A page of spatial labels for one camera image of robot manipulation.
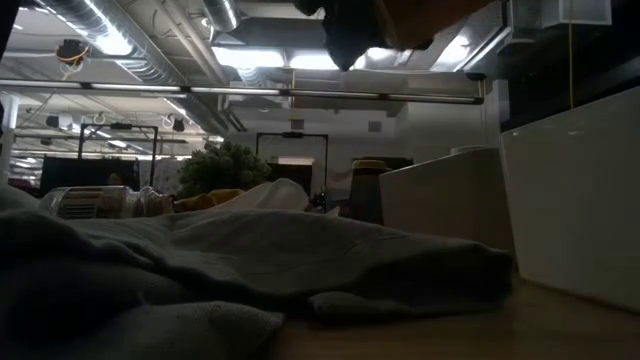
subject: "ventilation duct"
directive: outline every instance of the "ventilation duct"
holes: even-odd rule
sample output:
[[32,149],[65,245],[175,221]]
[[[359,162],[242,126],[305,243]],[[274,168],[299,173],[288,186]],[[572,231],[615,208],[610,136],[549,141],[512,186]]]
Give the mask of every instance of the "ventilation duct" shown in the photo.
[[[144,59],[116,61],[143,83],[185,83],[183,76],[115,0],[37,1],[106,55],[128,55]],[[229,128],[218,114],[193,94],[186,98],[165,100],[183,111],[183,115],[195,121],[206,132],[224,134]]]
[[270,85],[270,82],[264,77],[264,74],[262,74],[258,68],[238,69],[238,75],[247,87],[268,88]]
[[240,11],[233,0],[202,0],[204,12],[217,31],[229,32],[240,24]]

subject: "white wall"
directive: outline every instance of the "white wall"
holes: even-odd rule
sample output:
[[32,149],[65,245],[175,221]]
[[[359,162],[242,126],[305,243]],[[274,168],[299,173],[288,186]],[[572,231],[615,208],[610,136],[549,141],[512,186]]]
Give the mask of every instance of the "white wall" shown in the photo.
[[398,116],[403,153],[416,163],[450,154],[460,146],[498,146],[500,120],[508,116],[506,81],[495,81],[484,106],[410,103]]
[[640,310],[640,88],[502,135],[521,275]]

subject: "potted plant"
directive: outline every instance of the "potted plant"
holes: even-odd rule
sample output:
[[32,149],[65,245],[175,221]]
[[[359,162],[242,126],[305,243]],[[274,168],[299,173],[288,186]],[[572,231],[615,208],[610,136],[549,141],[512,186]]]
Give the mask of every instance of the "potted plant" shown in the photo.
[[271,168],[247,146],[223,143],[205,145],[180,170],[179,198],[189,198],[218,189],[248,190],[263,183]]

